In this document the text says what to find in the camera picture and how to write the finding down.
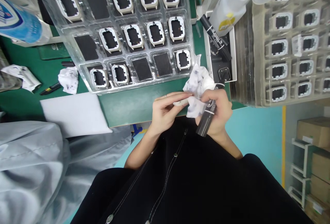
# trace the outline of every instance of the button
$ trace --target button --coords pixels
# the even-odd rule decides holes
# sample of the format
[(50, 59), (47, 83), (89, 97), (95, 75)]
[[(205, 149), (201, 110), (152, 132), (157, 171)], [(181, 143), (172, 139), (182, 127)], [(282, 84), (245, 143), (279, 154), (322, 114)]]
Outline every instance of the button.
[(109, 224), (113, 220), (113, 214), (109, 215), (106, 224)]

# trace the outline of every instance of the cloth wipe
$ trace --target cloth wipe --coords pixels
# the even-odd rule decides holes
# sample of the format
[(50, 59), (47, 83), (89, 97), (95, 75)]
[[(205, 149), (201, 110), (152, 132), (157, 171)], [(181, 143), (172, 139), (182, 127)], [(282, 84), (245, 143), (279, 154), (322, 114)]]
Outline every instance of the cloth wipe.
[(32, 92), (41, 83), (25, 66), (10, 65), (1, 69), (2, 72), (21, 78), (23, 80), (22, 88)]
[(190, 118), (196, 118), (203, 114), (207, 103), (200, 101), (200, 98), (205, 90), (213, 90), (216, 86), (207, 69), (203, 66), (200, 66), (201, 55), (197, 55), (196, 57), (197, 62), (192, 69), (188, 81), (183, 87), (184, 92), (192, 92), (195, 94), (194, 96), (188, 98), (189, 107), (187, 117)]
[(62, 69), (58, 75), (58, 82), (63, 86), (63, 91), (76, 94), (78, 88), (78, 71), (76, 67)]

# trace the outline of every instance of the cardboard box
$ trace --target cardboard box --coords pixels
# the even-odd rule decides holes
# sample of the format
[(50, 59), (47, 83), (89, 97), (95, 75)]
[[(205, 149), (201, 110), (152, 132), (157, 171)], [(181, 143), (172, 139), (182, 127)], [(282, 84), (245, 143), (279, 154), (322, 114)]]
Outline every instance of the cardboard box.
[(311, 194), (307, 196), (305, 213), (315, 224), (330, 223), (330, 208)]
[(312, 195), (330, 207), (330, 184), (312, 175), (310, 188)]
[(297, 138), (317, 147), (330, 147), (330, 118), (316, 117), (298, 121)]
[(313, 153), (312, 174), (330, 184), (330, 153), (326, 151)]

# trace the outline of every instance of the stacked trays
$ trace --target stacked trays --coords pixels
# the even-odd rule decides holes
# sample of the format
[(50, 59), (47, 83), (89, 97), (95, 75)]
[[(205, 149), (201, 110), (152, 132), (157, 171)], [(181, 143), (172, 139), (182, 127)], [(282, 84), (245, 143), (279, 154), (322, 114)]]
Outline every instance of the stacked trays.
[[(238, 24), (245, 40), (250, 18)], [(253, 4), (252, 26), (253, 51), (248, 44), (237, 51), (236, 100), (267, 107), (330, 97), (330, 0)]]
[(188, 77), (189, 0), (44, 0), (91, 93)]

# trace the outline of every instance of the white foam sheet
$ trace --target white foam sheet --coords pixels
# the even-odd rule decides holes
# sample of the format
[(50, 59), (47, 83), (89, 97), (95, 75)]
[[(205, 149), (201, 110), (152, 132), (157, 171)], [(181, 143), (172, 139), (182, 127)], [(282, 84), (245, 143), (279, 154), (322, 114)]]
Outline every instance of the white foam sheet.
[(64, 138), (112, 133), (96, 94), (80, 93), (40, 103), (47, 122), (58, 124)]

